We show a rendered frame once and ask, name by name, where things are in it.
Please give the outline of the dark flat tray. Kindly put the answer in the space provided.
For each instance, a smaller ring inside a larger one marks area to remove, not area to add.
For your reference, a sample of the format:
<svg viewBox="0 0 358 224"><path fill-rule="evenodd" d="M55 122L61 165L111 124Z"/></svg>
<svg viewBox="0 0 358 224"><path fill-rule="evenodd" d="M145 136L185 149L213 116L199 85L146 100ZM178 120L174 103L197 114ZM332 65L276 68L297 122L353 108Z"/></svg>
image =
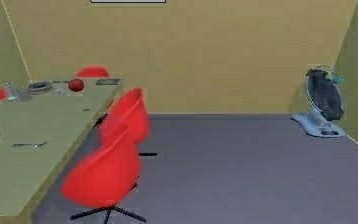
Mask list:
<svg viewBox="0 0 358 224"><path fill-rule="evenodd" d="M118 85L122 82L122 79L119 78L106 78L106 79L98 79L96 81L96 85Z"/></svg>

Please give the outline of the red apple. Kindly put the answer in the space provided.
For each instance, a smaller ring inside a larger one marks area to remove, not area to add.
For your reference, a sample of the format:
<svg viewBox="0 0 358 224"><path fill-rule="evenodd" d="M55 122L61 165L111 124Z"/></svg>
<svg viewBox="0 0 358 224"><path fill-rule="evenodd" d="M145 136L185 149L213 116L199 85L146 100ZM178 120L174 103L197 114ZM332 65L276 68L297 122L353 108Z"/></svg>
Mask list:
<svg viewBox="0 0 358 224"><path fill-rule="evenodd" d="M68 88L73 92L82 91L84 87L85 84L81 79L73 79L68 82Z"/></svg>

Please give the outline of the dark round plate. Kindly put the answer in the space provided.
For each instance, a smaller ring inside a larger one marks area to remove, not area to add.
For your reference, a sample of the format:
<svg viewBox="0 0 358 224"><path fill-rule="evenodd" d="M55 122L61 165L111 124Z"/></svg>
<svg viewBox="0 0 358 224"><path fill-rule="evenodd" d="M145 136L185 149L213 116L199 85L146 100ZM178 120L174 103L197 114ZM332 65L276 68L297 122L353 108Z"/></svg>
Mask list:
<svg viewBox="0 0 358 224"><path fill-rule="evenodd" d="M52 87L53 85L50 82L42 81L30 84L28 86L28 90L30 92L43 92L51 89Z"/></svg>

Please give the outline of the grey baby swing seat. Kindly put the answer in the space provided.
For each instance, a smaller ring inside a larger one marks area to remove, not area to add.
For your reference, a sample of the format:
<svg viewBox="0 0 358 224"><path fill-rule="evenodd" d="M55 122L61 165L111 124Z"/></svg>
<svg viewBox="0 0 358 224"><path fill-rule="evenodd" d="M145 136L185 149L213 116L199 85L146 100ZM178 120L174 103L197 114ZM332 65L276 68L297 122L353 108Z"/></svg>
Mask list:
<svg viewBox="0 0 358 224"><path fill-rule="evenodd" d="M338 88L343 81L328 65L310 68L305 76L305 93L310 109L305 113L293 113L290 118L310 136L344 137L346 132L334 123L344 115L343 98Z"/></svg>

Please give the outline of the olive green dining table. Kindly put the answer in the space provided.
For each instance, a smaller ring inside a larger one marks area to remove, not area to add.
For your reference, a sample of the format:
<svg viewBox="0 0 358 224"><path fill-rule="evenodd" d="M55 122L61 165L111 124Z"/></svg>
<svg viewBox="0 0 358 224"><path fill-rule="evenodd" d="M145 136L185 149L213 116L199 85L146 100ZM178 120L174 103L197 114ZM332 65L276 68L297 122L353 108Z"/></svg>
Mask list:
<svg viewBox="0 0 358 224"><path fill-rule="evenodd" d="M0 101L0 224L32 224L31 214L123 85L84 81L80 92L54 89L28 102ZM42 147L12 147L42 143Z"/></svg>

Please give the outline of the silver spoon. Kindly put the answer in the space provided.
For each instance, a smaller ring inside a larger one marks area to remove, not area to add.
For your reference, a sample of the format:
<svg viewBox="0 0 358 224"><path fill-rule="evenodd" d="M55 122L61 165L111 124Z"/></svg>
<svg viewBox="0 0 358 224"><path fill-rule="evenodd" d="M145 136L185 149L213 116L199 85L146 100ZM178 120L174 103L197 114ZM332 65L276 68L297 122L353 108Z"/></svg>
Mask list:
<svg viewBox="0 0 358 224"><path fill-rule="evenodd" d="M45 141L45 142L42 142L42 143L15 143L12 145L12 147L16 147L16 148L19 148L19 147L25 147L25 146L32 146L32 147L42 147L44 146L45 144L47 144L48 141Z"/></svg>

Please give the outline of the grey mug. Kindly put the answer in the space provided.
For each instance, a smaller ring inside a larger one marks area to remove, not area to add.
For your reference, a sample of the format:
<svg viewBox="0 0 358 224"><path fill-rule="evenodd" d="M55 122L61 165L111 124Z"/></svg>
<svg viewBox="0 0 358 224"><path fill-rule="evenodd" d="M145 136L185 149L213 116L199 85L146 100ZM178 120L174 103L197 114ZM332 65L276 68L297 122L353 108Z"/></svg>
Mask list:
<svg viewBox="0 0 358 224"><path fill-rule="evenodd" d="M27 87L18 88L17 94L21 102L28 102L32 99L32 95Z"/></svg>

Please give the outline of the clear glass cup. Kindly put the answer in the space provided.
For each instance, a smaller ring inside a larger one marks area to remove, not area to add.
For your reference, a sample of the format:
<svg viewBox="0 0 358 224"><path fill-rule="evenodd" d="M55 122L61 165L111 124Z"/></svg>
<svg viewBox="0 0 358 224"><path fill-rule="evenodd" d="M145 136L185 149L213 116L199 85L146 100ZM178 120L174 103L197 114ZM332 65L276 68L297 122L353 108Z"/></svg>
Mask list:
<svg viewBox="0 0 358 224"><path fill-rule="evenodd" d="M16 93L16 89L14 88L13 84L10 82L5 82L2 85L4 94L7 98L8 101L13 101L16 100L18 98L18 95Z"/></svg>

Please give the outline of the white framed wall picture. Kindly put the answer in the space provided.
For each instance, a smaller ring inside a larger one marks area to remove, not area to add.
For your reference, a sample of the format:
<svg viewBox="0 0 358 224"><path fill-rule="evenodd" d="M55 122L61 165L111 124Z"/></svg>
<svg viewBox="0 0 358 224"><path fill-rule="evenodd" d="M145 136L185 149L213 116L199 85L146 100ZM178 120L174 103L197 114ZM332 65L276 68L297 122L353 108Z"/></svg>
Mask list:
<svg viewBox="0 0 358 224"><path fill-rule="evenodd" d="M114 4L165 4L167 0L89 0L91 3Z"/></svg>

